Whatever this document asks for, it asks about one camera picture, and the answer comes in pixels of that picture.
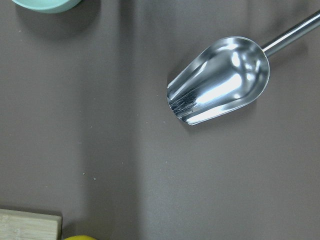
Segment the whole yellow lemon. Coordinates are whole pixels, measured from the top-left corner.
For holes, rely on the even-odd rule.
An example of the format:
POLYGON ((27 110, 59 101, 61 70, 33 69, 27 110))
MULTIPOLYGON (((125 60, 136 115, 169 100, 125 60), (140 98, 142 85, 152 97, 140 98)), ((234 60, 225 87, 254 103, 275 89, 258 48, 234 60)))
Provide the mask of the whole yellow lemon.
POLYGON ((97 240, 97 239, 88 235, 75 235, 75 236, 67 237, 64 240, 97 240))

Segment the steel scoop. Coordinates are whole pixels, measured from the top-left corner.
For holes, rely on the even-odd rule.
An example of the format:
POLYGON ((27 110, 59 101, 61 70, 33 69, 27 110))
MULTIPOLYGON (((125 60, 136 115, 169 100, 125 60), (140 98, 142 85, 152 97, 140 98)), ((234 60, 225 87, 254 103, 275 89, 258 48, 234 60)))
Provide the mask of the steel scoop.
POLYGON ((269 57, 319 25, 317 11, 264 46, 243 36, 215 41, 167 85, 170 109, 193 126, 254 102, 269 82, 269 57))

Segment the bamboo cutting board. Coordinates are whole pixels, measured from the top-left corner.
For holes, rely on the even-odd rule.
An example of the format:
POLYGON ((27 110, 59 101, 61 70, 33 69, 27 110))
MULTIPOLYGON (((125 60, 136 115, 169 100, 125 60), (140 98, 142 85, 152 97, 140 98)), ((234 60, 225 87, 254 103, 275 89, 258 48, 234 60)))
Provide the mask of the bamboo cutting board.
POLYGON ((0 210, 2 240, 60 240, 62 217, 17 210, 0 210))

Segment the mint green bowl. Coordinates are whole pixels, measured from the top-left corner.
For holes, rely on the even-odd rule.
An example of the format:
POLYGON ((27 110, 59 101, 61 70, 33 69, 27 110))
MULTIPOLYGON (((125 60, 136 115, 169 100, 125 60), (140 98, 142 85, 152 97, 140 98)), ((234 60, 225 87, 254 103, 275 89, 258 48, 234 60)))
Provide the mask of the mint green bowl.
POLYGON ((15 4, 39 13, 57 14, 68 11, 81 0, 12 0, 15 4))

